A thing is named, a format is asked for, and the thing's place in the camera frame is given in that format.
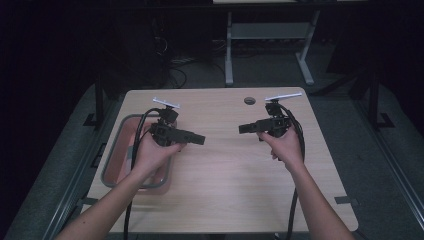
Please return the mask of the person's right hand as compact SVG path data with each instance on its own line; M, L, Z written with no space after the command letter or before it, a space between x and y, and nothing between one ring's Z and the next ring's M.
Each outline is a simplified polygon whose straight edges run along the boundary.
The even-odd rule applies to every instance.
M272 158L282 160L291 174L305 170L298 135L293 127L279 138L265 132L259 132L257 136L271 147Z

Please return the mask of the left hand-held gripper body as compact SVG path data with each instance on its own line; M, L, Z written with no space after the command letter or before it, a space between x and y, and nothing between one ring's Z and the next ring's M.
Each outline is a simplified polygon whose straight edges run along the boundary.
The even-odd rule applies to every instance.
M170 146L172 144L171 131L175 128L178 117L176 109L179 109L180 105L157 97L154 97L152 101L164 105L164 108L157 110L159 119L156 123L151 124L149 132L158 145Z

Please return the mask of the pink basin with grey rim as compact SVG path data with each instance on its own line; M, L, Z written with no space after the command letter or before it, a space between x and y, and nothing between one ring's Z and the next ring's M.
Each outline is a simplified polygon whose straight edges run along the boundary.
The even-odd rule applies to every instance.
M141 114L133 114L126 116L121 121L101 174L101 181L106 187L115 187L130 173L132 160L127 160L127 149L134 145L141 117ZM171 185L172 169L173 160L169 159L166 164L150 175L138 193L142 195L165 194Z

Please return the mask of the white metal desk frame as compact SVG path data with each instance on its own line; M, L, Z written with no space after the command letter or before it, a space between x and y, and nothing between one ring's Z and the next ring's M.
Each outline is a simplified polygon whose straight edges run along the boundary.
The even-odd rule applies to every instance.
M233 63L232 41L233 40L294 40L304 41L303 49L296 53L296 61L301 70L303 79L307 85L313 85L314 79L306 62L306 57L315 33L320 11L313 13L309 22L295 23L237 23L233 21L233 14L227 14L226 26L226 53L224 60L225 84L232 86Z

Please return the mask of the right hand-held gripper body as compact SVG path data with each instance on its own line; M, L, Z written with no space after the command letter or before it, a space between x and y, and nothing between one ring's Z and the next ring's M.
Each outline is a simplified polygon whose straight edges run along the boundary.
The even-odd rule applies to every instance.
M283 136L289 127L293 126L298 135L302 135L302 127L293 113L279 103L280 100L301 96L301 93L277 95L265 99L265 109L270 118L257 121L257 131L267 132L273 137Z

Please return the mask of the black metal stand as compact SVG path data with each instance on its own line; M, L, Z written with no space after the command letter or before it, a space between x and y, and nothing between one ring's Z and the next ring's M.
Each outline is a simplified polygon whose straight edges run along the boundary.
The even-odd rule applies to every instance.
M369 98L368 98L368 121L372 128L379 131L381 128L394 128L387 113L380 113L379 106L379 76L376 70L370 73L369 77Z
M95 112L89 114L84 122L84 126L93 126L99 129L104 121L104 98L103 98L103 85L102 77L98 74L94 83L95 90Z

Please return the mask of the person's left hand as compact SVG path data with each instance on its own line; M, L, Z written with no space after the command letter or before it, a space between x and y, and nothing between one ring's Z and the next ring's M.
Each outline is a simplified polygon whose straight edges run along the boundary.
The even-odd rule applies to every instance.
M158 145L152 135L147 133L139 145L135 165L130 173L139 180L146 179L153 171L162 166L171 156L180 152L185 147L183 143L171 146Z

